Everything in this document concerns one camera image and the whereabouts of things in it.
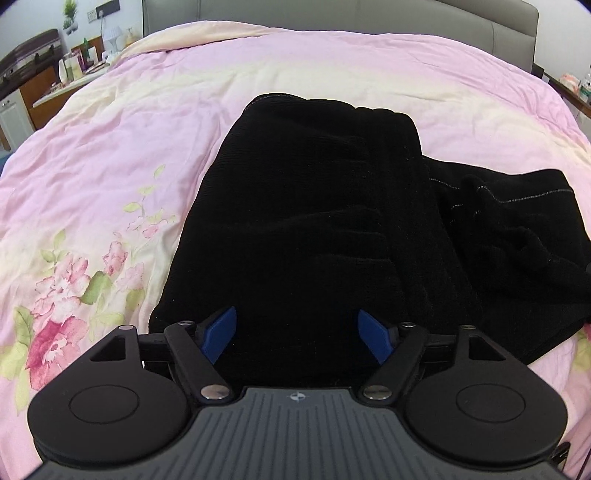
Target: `pink bedspread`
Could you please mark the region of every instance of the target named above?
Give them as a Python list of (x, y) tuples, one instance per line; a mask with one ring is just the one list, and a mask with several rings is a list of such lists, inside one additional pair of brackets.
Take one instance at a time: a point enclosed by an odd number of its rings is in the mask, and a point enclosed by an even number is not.
[[(267, 92), (405, 112), (440, 160), (559, 168), (591, 228), (589, 142), (550, 87), (482, 51), (231, 22), (152, 35), (76, 93), (0, 178), (1, 478), (40, 462), (26, 421), (35, 392), (114, 326), (147, 330), (204, 173)], [(572, 475), (591, 443), (588, 335), (533, 368), (567, 402)]]

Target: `blue pad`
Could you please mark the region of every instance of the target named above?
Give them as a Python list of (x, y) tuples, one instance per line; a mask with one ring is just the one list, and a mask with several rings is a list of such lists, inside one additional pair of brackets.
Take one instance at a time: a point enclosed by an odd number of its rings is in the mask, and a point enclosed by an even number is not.
[(236, 333), (236, 309), (227, 309), (211, 324), (203, 336), (201, 351), (215, 363)]
[(383, 364), (394, 351), (388, 329), (364, 310), (359, 311), (357, 327), (359, 336), (365, 345), (368, 346), (379, 364)]

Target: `folded black garment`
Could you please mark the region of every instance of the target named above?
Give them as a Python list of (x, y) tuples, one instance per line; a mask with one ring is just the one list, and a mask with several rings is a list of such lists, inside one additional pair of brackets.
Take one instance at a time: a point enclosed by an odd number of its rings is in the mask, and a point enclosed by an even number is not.
[(591, 314), (591, 243), (557, 170), (423, 157), (412, 120), (271, 94), (225, 138), (150, 331), (235, 306), (236, 385), (350, 385), (375, 368), (356, 314), (473, 324), (524, 362)]

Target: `gray gripper base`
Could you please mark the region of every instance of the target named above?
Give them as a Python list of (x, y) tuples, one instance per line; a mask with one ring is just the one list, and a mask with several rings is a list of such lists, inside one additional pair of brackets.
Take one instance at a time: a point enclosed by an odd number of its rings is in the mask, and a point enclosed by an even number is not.
[(446, 463), (408, 435), (396, 414), (348, 390), (249, 388), (204, 408), (185, 436), (142, 462), (83, 471), (47, 462), (31, 480), (559, 480), (548, 463), (483, 472)]

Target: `wall-mounted plant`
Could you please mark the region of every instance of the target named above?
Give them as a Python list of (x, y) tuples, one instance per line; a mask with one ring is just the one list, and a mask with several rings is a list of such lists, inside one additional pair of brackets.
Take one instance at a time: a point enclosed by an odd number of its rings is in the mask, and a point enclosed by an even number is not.
[(72, 32), (78, 30), (78, 22), (76, 21), (76, 13), (78, 12), (78, 4), (76, 0), (66, 0), (64, 3), (64, 31), (70, 35)]

